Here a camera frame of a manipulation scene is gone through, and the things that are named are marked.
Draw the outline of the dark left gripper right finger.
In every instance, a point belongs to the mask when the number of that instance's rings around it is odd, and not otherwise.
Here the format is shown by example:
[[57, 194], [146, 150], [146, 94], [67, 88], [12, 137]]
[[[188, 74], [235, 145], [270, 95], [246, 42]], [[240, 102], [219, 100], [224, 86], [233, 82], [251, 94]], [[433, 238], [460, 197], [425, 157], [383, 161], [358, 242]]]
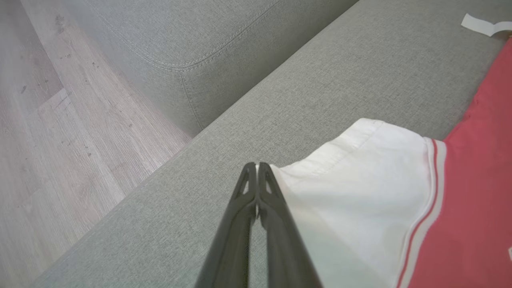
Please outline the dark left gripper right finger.
[[322, 288], [271, 166], [258, 166], [257, 203], [267, 237], [268, 288]]

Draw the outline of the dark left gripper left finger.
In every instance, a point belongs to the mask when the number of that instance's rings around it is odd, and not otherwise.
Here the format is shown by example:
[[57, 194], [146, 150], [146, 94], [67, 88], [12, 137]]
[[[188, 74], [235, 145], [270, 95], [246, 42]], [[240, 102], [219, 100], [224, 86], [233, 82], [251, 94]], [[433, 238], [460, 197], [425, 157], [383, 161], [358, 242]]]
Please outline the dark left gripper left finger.
[[250, 234], [256, 219], [256, 180], [256, 164], [245, 164], [194, 288], [248, 288]]

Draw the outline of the red and white sports jersey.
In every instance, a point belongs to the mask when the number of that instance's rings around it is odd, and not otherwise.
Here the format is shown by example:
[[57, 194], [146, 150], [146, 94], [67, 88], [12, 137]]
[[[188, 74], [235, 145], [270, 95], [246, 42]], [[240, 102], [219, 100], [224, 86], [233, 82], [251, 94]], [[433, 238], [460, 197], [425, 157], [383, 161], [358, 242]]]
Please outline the red and white sports jersey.
[[271, 171], [324, 288], [512, 288], [512, 36], [443, 141], [361, 118]]

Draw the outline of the large grey sofa chaise cushion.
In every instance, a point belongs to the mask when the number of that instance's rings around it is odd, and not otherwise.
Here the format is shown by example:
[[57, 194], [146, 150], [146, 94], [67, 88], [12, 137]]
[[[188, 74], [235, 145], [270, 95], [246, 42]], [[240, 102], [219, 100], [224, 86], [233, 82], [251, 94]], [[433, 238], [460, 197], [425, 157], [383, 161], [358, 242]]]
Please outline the large grey sofa chaise cushion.
[[360, 0], [150, 175], [34, 288], [193, 288], [247, 162], [286, 166], [359, 118], [443, 139], [505, 39], [512, 0]]

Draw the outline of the grey sofa seat cushion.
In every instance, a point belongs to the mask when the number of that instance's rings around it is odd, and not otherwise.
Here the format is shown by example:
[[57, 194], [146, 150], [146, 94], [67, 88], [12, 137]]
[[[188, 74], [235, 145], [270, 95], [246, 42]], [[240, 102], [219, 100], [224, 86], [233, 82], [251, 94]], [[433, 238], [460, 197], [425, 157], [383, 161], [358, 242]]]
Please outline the grey sofa seat cushion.
[[358, 0], [62, 0], [78, 26], [195, 137]]

